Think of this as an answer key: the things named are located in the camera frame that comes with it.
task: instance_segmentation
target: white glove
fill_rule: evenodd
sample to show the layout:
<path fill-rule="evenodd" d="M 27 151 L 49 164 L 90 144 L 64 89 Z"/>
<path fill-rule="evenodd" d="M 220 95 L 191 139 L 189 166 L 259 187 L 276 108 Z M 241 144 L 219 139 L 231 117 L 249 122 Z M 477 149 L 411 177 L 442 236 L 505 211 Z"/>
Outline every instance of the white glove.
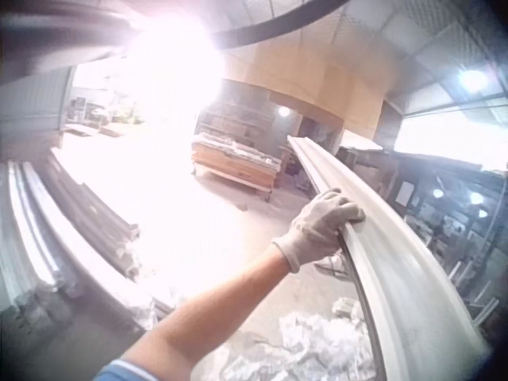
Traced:
<path fill-rule="evenodd" d="M 341 195 L 340 189 L 330 189 L 304 206 L 286 235 L 272 242 L 286 257 L 291 272 L 298 272 L 303 264 L 337 252 L 338 229 L 348 221 L 364 218 L 362 209 Z"/>

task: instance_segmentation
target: bright light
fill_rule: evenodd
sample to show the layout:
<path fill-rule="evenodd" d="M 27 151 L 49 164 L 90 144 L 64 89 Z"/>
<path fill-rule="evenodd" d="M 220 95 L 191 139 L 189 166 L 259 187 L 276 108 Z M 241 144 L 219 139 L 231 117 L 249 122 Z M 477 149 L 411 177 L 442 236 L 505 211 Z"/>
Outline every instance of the bright light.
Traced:
<path fill-rule="evenodd" d="M 434 189 L 434 192 L 432 192 L 435 198 L 441 198 L 445 194 L 441 189 Z"/>
<path fill-rule="evenodd" d="M 287 117 L 289 114 L 291 114 L 291 110 L 289 110 L 287 107 L 285 106 L 279 107 L 279 115 L 281 117 Z"/>
<path fill-rule="evenodd" d="M 480 193 L 473 192 L 469 197 L 471 198 L 471 204 L 473 205 L 483 204 L 483 196 Z"/>
<path fill-rule="evenodd" d="M 196 117 L 217 96 L 224 72 L 204 28 L 182 15 L 151 20 L 133 42 L 128 61 L 130 93 L 148 118 L 158 121 Z M 166 123 L 165 128 L 182 126 Z"/>
<path fill-rule="evenodd" d="M 487 76 L 481 71 L 468 70 L 460 74 L 460 83 L 470 93 L 482 90 L 488 82 Z"/>

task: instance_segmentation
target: ceiling light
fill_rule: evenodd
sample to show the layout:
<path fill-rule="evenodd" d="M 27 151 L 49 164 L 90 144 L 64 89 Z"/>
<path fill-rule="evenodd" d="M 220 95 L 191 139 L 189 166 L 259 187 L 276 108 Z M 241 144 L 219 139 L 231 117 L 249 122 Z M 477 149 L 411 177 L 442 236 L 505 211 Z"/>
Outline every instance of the ceiling light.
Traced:
<path fill-rule="evenodd" d="M 289 110 L 287 107 L 285 107 L 285 106 L 279 107 L 279 115 L 281 117 L 287 117 L 290 113 L 291 113 L 291 110 Z"/>
<path fill-rule="evenodd" d="M 483 196 L 480 193 L 473 192 L 469 197 L 471 198 L 471 204 L 473 205 L 483 204 Z"/>
<path fill-rule="evenodd" d="M 441 198 L 445 194 L 441 189 L 434 189 L 434 192 L 432 192 L 435 198 Z"/>
<path fill-rule="evenodd" d="M 478 70 L 468 70 L 460 74 L 460 83 L 470 93 L 482 90 L 488 82 L 487 76 Z"/>

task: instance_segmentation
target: curved metal profile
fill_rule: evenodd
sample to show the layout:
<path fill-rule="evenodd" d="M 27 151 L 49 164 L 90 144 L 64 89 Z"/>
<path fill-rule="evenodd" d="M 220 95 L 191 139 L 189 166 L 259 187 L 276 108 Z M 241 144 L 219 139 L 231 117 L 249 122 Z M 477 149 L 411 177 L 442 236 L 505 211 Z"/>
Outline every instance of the curved metal profile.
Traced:
<path fill-rule="evenodd" d="M 362 179 L 308 138 L 288 137 L 314 187 L 339 187 L 367 217 L 342 231 L 390 381 L 464 379 L 488 353 L 445 272 Z"/>
<path fill-rule="evenodd" d="M 141 328 L 151 329 L 156 322 L 153 298 L 111 267 L 74 229 L 30 163 L 23 163 L 23 170 L 41 213 L 73 264 L 120 312 Z"/>

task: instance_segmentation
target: curved frame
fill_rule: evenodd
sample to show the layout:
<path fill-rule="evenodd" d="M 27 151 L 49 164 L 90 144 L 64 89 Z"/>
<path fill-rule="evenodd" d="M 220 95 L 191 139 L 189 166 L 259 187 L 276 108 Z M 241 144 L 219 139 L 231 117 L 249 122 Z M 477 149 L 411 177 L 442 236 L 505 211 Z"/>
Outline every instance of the curved frame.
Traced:
<path fill-rule="evenodd" d="M 318 191 L 339 187 L 367 215 L 342 237 L 386 379 L 467 378 L 489 351 L 439 263 L 362 179 L 308 138 L 288 140 Z"/>

